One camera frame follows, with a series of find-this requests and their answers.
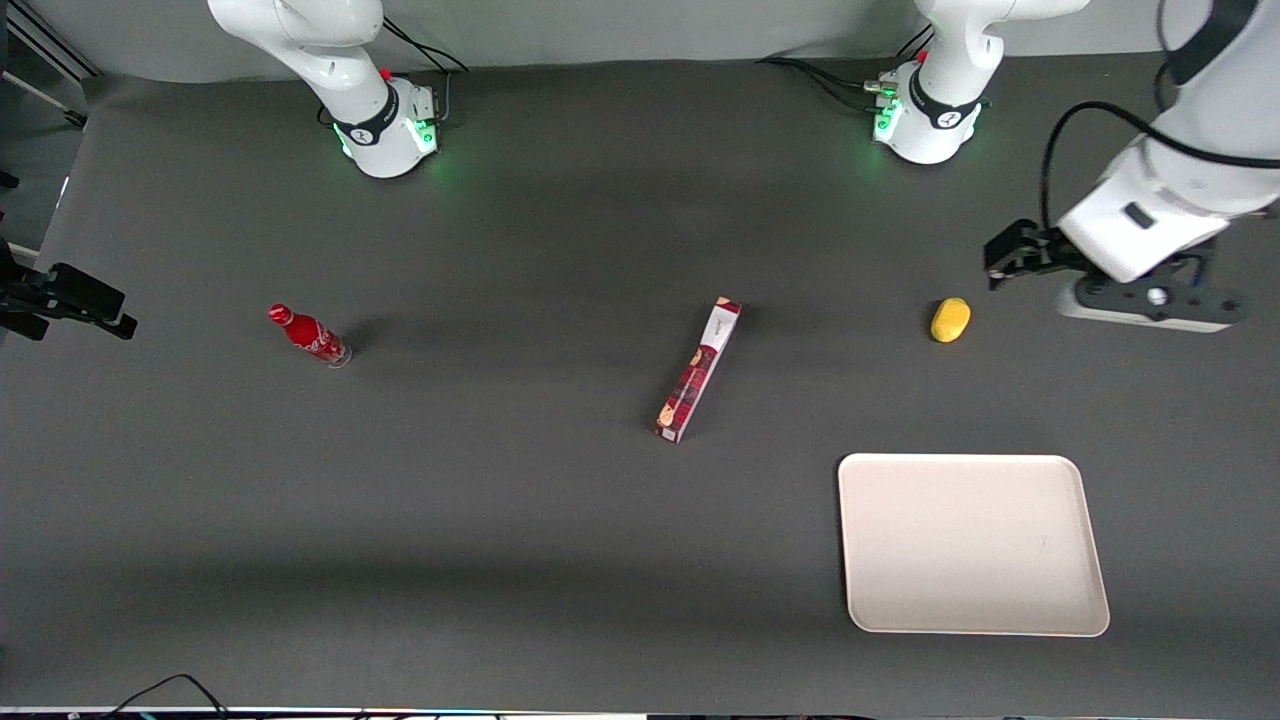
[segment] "red bottle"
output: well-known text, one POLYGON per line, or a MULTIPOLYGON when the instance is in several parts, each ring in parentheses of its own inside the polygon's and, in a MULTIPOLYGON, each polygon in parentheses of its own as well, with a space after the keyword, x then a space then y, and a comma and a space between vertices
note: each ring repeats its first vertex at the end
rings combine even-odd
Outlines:
POLYGON ((342 368, 351 360, 351 347, 311 315, 298 315, 284 305, 275 304, 266 311, 266 316, 284 328, 289 342, 316 360, 328 363, 330 368, 342 368))

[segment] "tray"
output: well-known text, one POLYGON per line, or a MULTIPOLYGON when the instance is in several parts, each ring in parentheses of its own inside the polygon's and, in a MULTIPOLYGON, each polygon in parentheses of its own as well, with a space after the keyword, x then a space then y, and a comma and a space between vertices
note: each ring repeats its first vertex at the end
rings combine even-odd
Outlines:
POLYGON ((1096 637, 1111 620, 1080 471, 1051 455, 845 457, 849 615, 872 633, 1096 637))

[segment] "red snack box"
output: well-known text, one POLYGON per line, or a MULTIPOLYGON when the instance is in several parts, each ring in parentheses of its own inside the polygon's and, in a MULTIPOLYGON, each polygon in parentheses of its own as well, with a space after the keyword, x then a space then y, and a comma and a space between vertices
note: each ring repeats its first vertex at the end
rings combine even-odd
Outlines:
POLYGON ((727 297, 716 301, 716 307, 712 309, 712 316, 707 320, 707 329, 703 331, 703 340, 698 345, 698 351, 694 352, 694 359, 680 374, 676 389, 671 391, 667 404, 658 414, 658 424, 654 428, 658 437, 678 443, 680 438, 685 436, 689 419, 692 418, 694 409, 698 407, 698 401, 703 397, 707 380, 716 372, 716 364, 719 363, 719 356, 724 352, 724 345, 733 334, 733 325, 741 313, 742 306, 727 297))

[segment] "yellow sponge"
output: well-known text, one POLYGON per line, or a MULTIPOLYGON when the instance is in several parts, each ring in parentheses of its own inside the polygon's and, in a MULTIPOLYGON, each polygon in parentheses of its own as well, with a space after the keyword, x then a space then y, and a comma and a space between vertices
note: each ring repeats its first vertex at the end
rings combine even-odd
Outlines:
POLYGON ((948 297, 938 305, 938 311, 933 314, 933 323, 929 325, 929 332, 933 333, 933 340, 938 342, 951 342, 952 340, 960 337, 964 329, 969 327, 969 316, 973 313, 969 310, 969 304, 959 297, 948 297))

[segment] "gray tabletop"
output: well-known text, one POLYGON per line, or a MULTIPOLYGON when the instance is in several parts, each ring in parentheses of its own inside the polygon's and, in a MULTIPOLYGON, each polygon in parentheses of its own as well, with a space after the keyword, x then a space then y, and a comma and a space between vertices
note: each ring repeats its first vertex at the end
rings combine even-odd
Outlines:
MULTIPOLYGON (((42 261, 141 327, 3 348, 0 701, 189 671, 241 706, 1280 716, 1274 228, 1224 242, 1256 306, 1216 336, 1060 318, 1064 277, 980 269, 1057 114, 1148 111, 1155 64, 1010 60, 936 168, 783 68, 483 72, 385 182, 300 83, 95 87, 42 261), (718 295, 742 325, 675 447, 650 423, 718 295), (975 316, 940 346, 951 295, 975 316), (351 365, 289 347, 278 301, 351 365), (856 451, 1074 460, 1111 629, 859 630, 856 451)), ((1057 206, 1130 137, 1073 124, 1057 206)))

